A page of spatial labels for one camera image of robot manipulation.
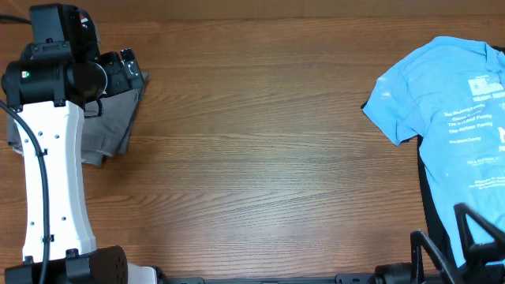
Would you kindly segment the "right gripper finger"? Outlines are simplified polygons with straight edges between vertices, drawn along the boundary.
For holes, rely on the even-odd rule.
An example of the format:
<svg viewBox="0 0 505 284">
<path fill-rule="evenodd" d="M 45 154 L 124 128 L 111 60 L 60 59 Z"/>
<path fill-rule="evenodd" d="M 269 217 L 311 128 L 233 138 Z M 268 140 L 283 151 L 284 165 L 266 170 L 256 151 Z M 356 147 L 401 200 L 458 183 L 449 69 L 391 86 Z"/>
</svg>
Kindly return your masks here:
<svg viewBox="0 0 505 284">
<path fill-rule="evenodd" d="M 466 204 L 456 204 L 454 213 L 462 252 L 466 260 L 504 260 L 504 232 Z M 491 240 L 476 242 L 473 233 L 485 232 Z"/>
<path fill-rule="evenodd" d="M 433 241 L 423 230 L 410 234 L 411 246 L 411 283 L 426 283 L 422 251 L 425 251 L 442 280 L 442 283 L 460 284 L 462 277 L 455 266 L 447 262 L 447 258 L 435 246 Z"/>
</svg>

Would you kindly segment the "grey shorts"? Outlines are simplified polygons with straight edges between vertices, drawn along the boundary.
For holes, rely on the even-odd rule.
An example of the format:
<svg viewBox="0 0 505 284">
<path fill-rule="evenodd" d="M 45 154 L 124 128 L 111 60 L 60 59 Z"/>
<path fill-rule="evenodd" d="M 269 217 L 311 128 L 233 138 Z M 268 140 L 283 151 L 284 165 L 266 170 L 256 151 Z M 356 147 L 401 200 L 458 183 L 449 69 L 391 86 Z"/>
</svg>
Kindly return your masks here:
<svg viewBox="0 0 505 284">
<path fill-rule="evenodd" d="M 86 105 L 81 143 L 81 162 L 99 166 L 106 157 L 124 155 L 137 108 L 144 98 L 145 88 L 133 89 L 108 98 L 101 99 L 103 113 L 98 111 L 95 102 Z"/>
</svg>

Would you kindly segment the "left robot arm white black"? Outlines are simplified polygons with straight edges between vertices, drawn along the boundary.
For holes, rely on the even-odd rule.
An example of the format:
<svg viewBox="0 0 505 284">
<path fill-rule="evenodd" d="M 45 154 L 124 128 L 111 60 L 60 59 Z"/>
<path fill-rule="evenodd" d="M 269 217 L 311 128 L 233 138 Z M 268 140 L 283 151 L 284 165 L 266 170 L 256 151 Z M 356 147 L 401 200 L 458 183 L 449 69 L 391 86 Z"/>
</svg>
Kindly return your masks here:
<svg viewBox="0 0 505 284">
<path fill-rule="evenodd" d="M 160 283 L 156 267 L 130 263 L 120 246 L 98 248 L 81 165 L 89 102 L 142 88 L 130 49 L 101 54 L 88 13 L 59 3 L 32 6 L 34 40 L 2 75 L 2 109 L 16 122 L 24 156 L 27 229 L 23 262 L 8 283 Z"/>
</svg>

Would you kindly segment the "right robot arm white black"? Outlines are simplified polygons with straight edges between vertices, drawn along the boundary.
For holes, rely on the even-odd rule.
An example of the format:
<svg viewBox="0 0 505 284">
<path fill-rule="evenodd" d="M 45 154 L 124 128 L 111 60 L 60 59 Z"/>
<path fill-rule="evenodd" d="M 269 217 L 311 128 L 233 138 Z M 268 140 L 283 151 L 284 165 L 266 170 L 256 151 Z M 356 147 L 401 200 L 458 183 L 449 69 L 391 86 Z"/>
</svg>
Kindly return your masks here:
<svg viewBox="0 0 505 284">
<path fill-rule="evenodd" d="M 411 261 L 378 266 L 368 281 L 381 284 L 503 283 L 504 265 L 500 262 L 504 260 L 504 232 L 466 204 L 456 204 L 454 213 L 466 259 L 464 265 L 451 264 L 428 235 L 417 230 L 410 234 Z M 492 241 L 476 243 L 469 219 L 489 234 Z"/>
</svg>

